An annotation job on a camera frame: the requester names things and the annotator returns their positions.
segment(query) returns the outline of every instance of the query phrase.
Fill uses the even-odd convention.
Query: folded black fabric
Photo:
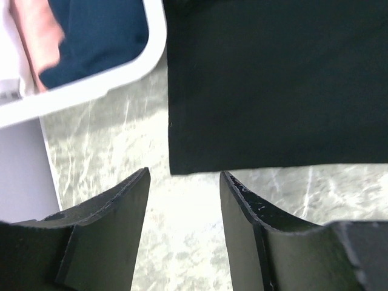
[[[388,162],[388,1],[164,3],[171,174]]]
[[[49,89],[135,59],[148,41],[142,0],[49,0],[63,28],[59,64],[39,78]]]

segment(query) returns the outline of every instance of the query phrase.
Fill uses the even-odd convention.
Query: white marble tabletop
[[[44,122],[65,209],[141,167],[150,168],[152,185],[133,291],[232,289],[219,173],[169,174],[165,55],[146,78],[47,116]],[[315,223],[388,217],[388,165],[232,173],[263,198]]]

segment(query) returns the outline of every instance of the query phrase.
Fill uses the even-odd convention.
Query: marble table
[[[169,174],[167,61],[144,79],[44,118],[63,208],[141,167],[152,185],[133,291],[232,290],[219,173]],[[388,165],[232,172],[248,188],[309,221],[388,218]]]

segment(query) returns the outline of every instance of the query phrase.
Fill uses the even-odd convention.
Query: white plastic basket
[[[0,220],[42,219],[62,210],[41,116],[105,96],[150,73],[166,46],[162,0],[143,0],[149,40],[133,61],[44,93],[0,103]]]

